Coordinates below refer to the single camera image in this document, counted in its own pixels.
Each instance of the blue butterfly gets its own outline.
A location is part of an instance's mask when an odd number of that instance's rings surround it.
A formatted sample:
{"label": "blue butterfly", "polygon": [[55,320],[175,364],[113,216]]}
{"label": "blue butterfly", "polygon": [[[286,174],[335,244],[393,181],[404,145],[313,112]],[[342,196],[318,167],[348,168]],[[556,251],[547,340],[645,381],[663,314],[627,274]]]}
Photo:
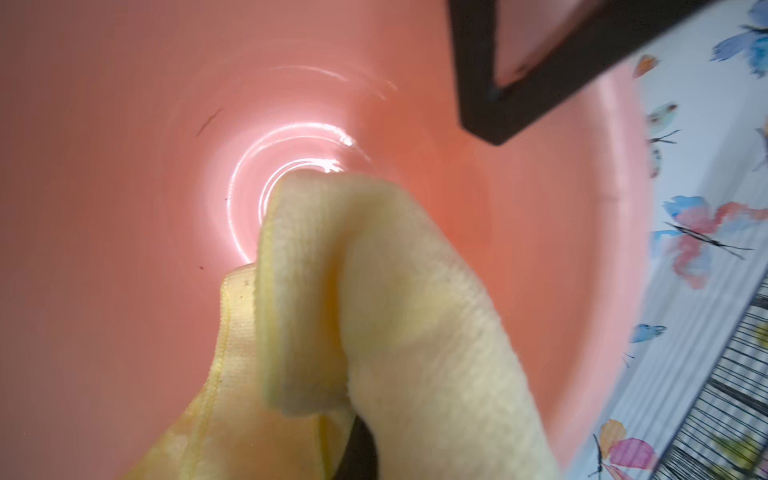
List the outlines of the blue butterfly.
{"label": "blue butterfly", "polygon": [[768,0],[757,0],[747,12],[752,23],[741,25],[745,33],[727,38],[712,49],[712,60],[727,60],[742,50],[746,50],[752,73],[758,78],[768,71]]}
{"label": "blue butterfly", "polygon": [[634,327],[629,343],[640,343],[655,339],[666,330],[667,327],[664,325],[646,325],[645,323],[641,323]]}

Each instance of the pink plastic surface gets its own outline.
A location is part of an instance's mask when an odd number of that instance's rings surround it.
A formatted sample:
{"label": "pink plastic surface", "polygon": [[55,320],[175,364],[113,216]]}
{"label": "pink plastic surface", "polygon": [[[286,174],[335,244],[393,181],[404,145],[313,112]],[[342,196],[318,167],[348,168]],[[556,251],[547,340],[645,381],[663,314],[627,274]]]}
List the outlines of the pink plastic surface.
{"label": "pink plastic surface", "polygon": [[5,477],[115,478],[141,457],[202,386],[219,283],[299,167],[422,202],[574,453],[644,281],[628,70],[493,147],[458,125],[439,0],[9,2],[0,40]]}

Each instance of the butterfly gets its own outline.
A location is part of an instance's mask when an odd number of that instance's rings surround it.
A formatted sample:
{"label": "butterfly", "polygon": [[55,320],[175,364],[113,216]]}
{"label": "butterfly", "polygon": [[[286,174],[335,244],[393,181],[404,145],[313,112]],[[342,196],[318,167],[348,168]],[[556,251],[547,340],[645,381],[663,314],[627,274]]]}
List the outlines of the butterfly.
{"label": "butterfly", "polygon": [[598,446],[598,469],[588,477],[597,475],[601,480],[605,468],[614,480],[632,480],[618,467],[651,470],[656,465],[654,447],[640,439],[626,438],[627,429],[621,422],[608,420],[600,427],[600,439],[594,434],[592,437]]}
{"label": "butterfly", "polygon": [[746,50],[752,73],[762,78],[768,69],[768,0],[758,0],[747,12],[755,25],[741,25],[745,33],[727,38],[712,49],[712,60],[727,60]]}
{"label": "butterfly", "polygon": [[[668,104],[661,105],[655,108],[647,117],[648,128],[652,134],[659,134],[665,128],[669,127],[672,120],[677,116],[678,106],[675,102],[671,101]],[[672,140],[666,140],[670,135],[676,134],[678,130],[672,133],[666,134],[663,137],[651,138],[648,143],[650,144],[650,177],[656,178],[661,172],[661,149],[654,145],[656,143],[676,144]]]}
{"label": "butterfly", "polygon": [[634,327],[629,343],[640,343],[655,339],[667,330],[664,325],[646,325],[641,323]]}
{"label": "butterfly", "polygon": [[637,63],[637,67],[634,68],[634,78],[640,78],[649,71],[653,70],[656,65],[659,64],[659,59],[653,55],[643,55],[640,57],[640,61]]}
{"label": "butterfly", "polygon": [[730,249],[750,250],[726,245],[710,235],[744,230],[759,221],[768,220],[768,208],[756,210],[736,202],[721,205],[713,216],[710,205],[702,197],[673,197],[662,207],[679,225],[668,223],[674,230],[653,232],[650,237],[651,253],[674,253],[672,270],[697,290],[704,288],[710,275],[712,254],[709,245],[720,247],[741,259],[741,255]]}
{"label": "butterfly", "polygon": [[768,475],[768,458],[762,453],[762,444],[757,435],[744,435],[738,439],[715,436],[712,440],[728,461],[726,467],[714,466],[713,470],[721,478],[754,478],[752,472],[755,470],[757,478]]}
{"label": "butterfly", "polygon": [[768,167],[768,117],[766,117],[766,124],[763,126],[763,128],[755,128],[755,131],[760,134],[766,144],[766,158],[765,160],[758,163],[757,166],[752,169],[752,171],[758,170],[763,165]]}

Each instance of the butterfly pattern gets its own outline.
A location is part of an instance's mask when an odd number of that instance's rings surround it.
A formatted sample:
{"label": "butterfly pattern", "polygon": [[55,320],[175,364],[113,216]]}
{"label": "butterfly pattern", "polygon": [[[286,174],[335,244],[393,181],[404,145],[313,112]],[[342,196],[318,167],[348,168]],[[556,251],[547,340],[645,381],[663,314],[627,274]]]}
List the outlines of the butterfly pattern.
{"label": "butterfly pattern", "polygon": [[768,0],[758,0],[747,12],[754,25],[741,25],[744,33],[734,35],[715,45],[712,60],[723,61],[746,51],[752,73],[762,78],[768,70]]}
{"label": "butterfly pattern", "polygon": [[[677,116],[679,107],[677,103],[671,101],[668,104],[661,105],[655,108],[647,117],[648,130],[651,134],[659,134],[670,126],[672,121]],[[648,143],[650,144],[650,177],[656,178],[661,172],[661,149],[656,145],[657,143],[676,144],[677,142],[667,140],[671,135],[676,134],[680,130],[675,130],[663,137],[651,138]]]}
{"label": "butterfly pattern", "polygon": [[651,253],[674,254],[672,270],[696,290],[706,286],[712,269],[709,245],[721,247],[739,258],[743,257],[729,249],[750,250],[726,245],[710,235],[744,230],[768,220],[768,208],[758,210],[737,202],[721,205],[712,215],[710,205],[702,197],[674,197],[664,202],[663,208],[679,225],[671,224],[674,230],[653,232]]}
{"label": "butterfly pattern", "polygon": [[628,439],[627,429],[621,422],[608,420],[600,427],[600,438],[592,435],[598,446],[598,469],[588,477],[597,475],[601,480],[603,469],[614,480],[632,480],[624,468],[652,470],[658,460],[654,447],[640,439]]}
{"label": "butterfly pattern", "polygon": [[664,325],[646,325],[645,323],[641,323],[634,326],[629,343],[647,342],[648,340],[655,339],[666,330],[667,327]]}
{"label": "butterfly pattern", "polygon": [[637,67],[634,68],[634,73],[632,76],[634,78],[640,78],[649,71],[656,68],[656,65],[659,64],[659,59],[654,57],[653,55],[643,55],[640,57],[639,62],[637,63]]}

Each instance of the yellow cloth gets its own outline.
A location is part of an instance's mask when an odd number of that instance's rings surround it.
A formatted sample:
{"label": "yellow cloth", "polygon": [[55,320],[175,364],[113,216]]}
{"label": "yellow cloth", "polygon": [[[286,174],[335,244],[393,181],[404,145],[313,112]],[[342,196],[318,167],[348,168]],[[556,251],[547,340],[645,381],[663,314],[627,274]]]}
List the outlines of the yellow cloth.
{"label": "yellow cloth", "polygon": [[203,391],[127,479],[330,478],[353,412],[382,480],[559,477],[485,288],[422,208],[292,172],[223,282]]}

